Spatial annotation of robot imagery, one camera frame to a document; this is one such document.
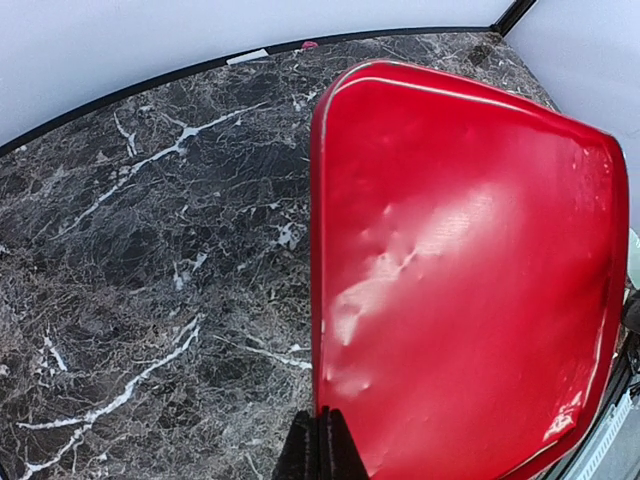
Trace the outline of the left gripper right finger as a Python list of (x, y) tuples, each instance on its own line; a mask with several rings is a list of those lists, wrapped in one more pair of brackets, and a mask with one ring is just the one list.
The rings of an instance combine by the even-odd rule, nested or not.
[(322, 410), (322, 478), (369, 479), (343, 414), (329, 407)]

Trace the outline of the red box lid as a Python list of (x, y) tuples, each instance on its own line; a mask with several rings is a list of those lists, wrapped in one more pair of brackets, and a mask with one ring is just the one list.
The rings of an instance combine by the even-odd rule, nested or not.
[(314, 403), (372, 479), (529, 479), (604, 397), (629, 189), (608, 133), (391, 60), (311, 129)]

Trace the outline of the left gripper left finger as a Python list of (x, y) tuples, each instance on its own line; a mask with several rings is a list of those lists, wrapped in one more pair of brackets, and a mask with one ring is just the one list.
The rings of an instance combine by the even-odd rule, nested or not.
[(276, 480), (318, 480), (320, 418), (303, 410), (295, 414), (275, 466)]

